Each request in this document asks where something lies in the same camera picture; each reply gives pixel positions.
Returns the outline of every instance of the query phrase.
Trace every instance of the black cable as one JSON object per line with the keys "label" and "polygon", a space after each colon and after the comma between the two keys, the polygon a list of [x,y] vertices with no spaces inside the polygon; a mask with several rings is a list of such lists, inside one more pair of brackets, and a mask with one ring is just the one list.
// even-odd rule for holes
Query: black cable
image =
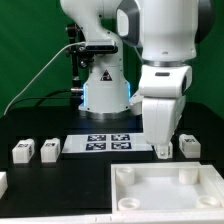
{"label": "black cable", "polygon": [[68,100],[70,99],[70,97],[30,97],[30,98],[26,98],[26,99],[22,99],[22,100],[18,100],[16,102],[14,102],[13,104],[10,105],[10,107],[8,108],[8,110],[5,112],[5,115],[7,115],[7,113],[12,109],[12,107],[14,107],[16,104],[24,102],[24,101],[29,101],[29,100]]}
{"label": "black cable", "polygon": [[69,93],[71,92],[71,90],[68,90],[68,89],[61,89],[61,90],[57,90],[57,91],[54,91],[52,93],[49,93],[47,94],[45,97],[43,97],[42,99],[40,99],[36,104],[35,104],[35,107],[38,107],[40,106],[46,99],[45,98],[50,98],[54,95],[57,95],[57,94],[60,94],[60,93]]}

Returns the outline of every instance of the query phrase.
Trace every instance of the white cylinder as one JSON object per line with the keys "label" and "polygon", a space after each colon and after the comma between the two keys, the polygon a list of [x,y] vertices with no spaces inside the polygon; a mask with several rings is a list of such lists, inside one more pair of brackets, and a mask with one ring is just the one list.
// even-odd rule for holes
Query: white cylinder
{"label": "white cylinder", "polygon": [[131,167],[116,169],[116,183],[120,186],[131,186],[135,182],[135,172]]}
{"label": "white cylinder", "polygon": [[143,59],[182,61],[196,57],[198,0],[144,0]]}
{"label": "white cylinder", "polygon": [[193,185],[198,182],[198,168],[185,167],[179,169],[179,182],[186,185]]}

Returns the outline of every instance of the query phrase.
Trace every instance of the circular recess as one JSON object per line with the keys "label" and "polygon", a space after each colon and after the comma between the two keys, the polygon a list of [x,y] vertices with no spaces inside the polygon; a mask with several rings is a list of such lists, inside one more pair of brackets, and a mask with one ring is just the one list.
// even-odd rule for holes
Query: circular recess
{"label": "circular recess", "polygon": [[219,208],[220,202],[214,197],[203,195],[198,197],[196,208]]}
{"label": "circular recess", "polygon": [[140,208],[140,201],[135,198],[123,198],[118,202],[120,211],[132,211]]}

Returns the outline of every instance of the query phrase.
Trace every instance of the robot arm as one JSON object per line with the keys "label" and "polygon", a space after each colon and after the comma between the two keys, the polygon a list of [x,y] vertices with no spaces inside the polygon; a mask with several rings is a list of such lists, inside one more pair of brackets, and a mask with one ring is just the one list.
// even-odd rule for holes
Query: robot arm
{"label": "robot arm", "polygon": [[63,11],[73,19],[85,38],[81,52],[93,55],[89,78],[83,86],[81,115],[94,119],[116,119],[129,110],[129,83],[124,78],[123,42],[101,25],[116,17],[121,0],[61,0]]}
{"label": "robot arm", "polygon": [[118,33],[132,46],[142,46],[144,65],[138,93],[142,96],[145,139],[161,159],[185,105],[196,57],[199,5],[208,0],[123,0],[117,10]]}

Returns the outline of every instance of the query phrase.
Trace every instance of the white tray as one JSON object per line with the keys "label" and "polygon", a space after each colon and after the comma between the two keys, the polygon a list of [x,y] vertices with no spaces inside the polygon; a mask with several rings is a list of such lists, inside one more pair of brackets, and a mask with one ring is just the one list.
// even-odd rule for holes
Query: white tray
{"label": "white tray", "polygon": [[112,165],[113,213],[224,212],[224,180],[199,163]]}

